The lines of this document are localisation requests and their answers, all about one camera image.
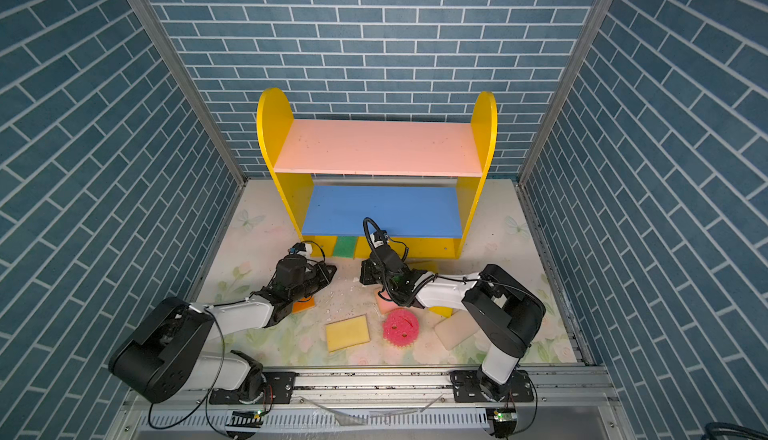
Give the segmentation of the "orange sponge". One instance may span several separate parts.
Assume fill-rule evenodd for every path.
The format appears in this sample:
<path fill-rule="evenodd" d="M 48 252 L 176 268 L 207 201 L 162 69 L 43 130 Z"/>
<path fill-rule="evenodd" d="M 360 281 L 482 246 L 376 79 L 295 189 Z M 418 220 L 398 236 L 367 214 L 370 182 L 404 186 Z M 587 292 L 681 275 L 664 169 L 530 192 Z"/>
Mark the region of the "orange sponge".
<path fill-rule="evenodd" d="M 298 314 L 302 311 L 305 311 L 314 307 L 315 305 L 316 305 L 316 302 L 313 296 L 302 298 L 293 303 L 291 313 Z"/>

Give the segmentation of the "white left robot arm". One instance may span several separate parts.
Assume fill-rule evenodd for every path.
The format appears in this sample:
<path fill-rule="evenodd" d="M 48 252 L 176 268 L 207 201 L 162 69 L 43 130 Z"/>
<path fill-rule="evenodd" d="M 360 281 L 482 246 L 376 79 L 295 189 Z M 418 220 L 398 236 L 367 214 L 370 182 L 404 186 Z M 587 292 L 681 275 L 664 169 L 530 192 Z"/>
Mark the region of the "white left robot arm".
<path fill-rule="evenodd" d="M 330 285 L 336 271 L 324 260 L 291 252 L 278 261 L 266 286 L 242 299 L 204 304 L 168 297 L 116 349 L 108 370 L 152 404 L 192 390 L 223 394 L 230 404 L 263 401 L 262 363 L 229 350 L 225 336 L 277 325 L 296 303 Z"/>

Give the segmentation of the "green sponge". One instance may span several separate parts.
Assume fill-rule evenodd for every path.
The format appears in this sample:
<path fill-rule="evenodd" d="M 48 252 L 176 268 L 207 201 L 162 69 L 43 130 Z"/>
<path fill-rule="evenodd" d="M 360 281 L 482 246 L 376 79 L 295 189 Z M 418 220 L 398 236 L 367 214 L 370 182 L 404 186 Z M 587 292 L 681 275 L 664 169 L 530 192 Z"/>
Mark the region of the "green sponge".
<path fill-rule="evenodd" d="M 357 236 L 338 236 L 333 249 L 333 256 L 339 258 L 353 258 L 355 256 Z"/>

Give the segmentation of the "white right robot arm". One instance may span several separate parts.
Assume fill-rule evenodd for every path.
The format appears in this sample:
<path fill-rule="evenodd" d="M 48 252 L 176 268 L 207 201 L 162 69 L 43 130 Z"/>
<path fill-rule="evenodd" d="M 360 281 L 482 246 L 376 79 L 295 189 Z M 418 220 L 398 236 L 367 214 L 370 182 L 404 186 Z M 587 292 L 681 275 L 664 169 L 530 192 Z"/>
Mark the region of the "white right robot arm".
<path fill-rule="evenodd" d="M 471 274 L 440 275 L 407 265 L 384 244 L 361 263 L 360 282 L 381 286 L 400 307 L 467 312 L 491 342 L 477 377 L 479 388 L 493 401 L 509 394 L 510 378 L 546 315 L 544 303 L 496 264 Z"/>

